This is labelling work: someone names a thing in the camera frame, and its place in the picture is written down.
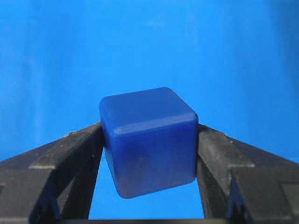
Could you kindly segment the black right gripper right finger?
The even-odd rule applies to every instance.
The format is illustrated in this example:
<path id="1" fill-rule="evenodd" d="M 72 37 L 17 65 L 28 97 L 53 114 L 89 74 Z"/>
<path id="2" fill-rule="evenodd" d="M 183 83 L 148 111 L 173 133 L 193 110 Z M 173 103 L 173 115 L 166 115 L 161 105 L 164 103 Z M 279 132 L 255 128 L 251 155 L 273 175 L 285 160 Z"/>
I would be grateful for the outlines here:
<path id="1" fill-rule="evenodd" d="M 296 224 L 299 165 L 199 125 L 197 182 L 206 219 Z"/>

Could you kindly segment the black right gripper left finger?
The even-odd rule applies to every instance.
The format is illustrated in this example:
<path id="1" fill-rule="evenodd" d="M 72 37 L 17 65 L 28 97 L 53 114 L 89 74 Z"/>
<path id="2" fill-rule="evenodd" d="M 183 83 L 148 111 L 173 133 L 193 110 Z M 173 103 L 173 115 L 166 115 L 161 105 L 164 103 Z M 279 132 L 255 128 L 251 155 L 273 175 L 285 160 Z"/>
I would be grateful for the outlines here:
<path id="1" fill-rule="evenodd" d="M 101 124 L 0 163 L 0 221 L 56 224 L 87 220 L 104 146 Z"/>

